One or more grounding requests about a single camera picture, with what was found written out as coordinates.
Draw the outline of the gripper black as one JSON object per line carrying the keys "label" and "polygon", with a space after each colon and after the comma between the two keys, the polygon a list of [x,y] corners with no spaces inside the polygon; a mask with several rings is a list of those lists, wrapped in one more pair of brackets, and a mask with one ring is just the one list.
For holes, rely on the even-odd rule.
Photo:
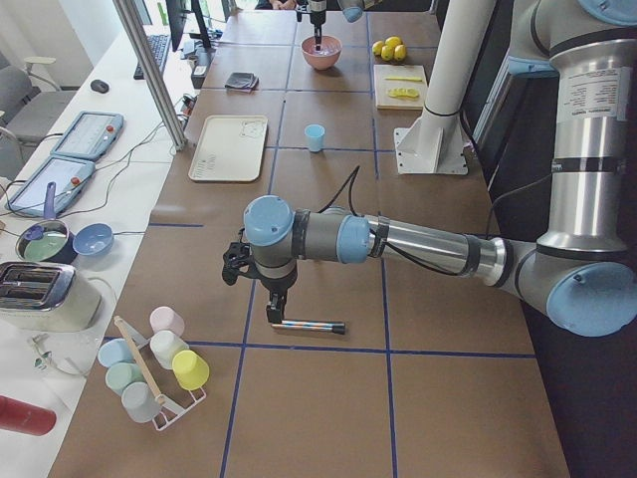
{"label": "gripper black", "polygon": [[304,15],[310,16],[314,25],[315,50],[321,49],[321,25],[325,23],[327,11],[326,0],[298,0],[296,7],[297,21],[301,22]]}
{"label": "gripper black", "polygon": [[269,267],[257,263],[260,281],[270,292],[266,306],[266,315],[270,324],[281,324],[285,319],[286,294],[298,278],[297,261],[291,260],[284,265]]}

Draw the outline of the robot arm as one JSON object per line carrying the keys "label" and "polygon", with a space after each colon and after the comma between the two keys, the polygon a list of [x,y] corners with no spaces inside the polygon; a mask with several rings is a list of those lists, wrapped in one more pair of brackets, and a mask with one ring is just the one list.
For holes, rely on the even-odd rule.
{"label": "robot arm", "polygon": [[[374,6],[375,1],[337,0],[338,10],[341,11],[348,23],[357,21],[362,13]],[[322,47],[322,25],[326,21],[326,12],[329,8],[327,0],[298,1],[295,7],[297,21],[301,22],[304,15],[310,18],[314,27],[315,50],[319,52]]]}
{"label": "robot arm", "polygon": [[534,242],[476,237],[361,216],[293,209],[266,195],[244,212],[239,257],[226,272],[269,290],[269,323],[287,329],[287,293],[302,259],[361,263],[392,253],[426,269],[477,277],[585,337],[636,316],[636,275],[620,263],[616,223],[636,65],[632,1],[518,1],[510,42],[515,75],[559,78],[546,232]]}

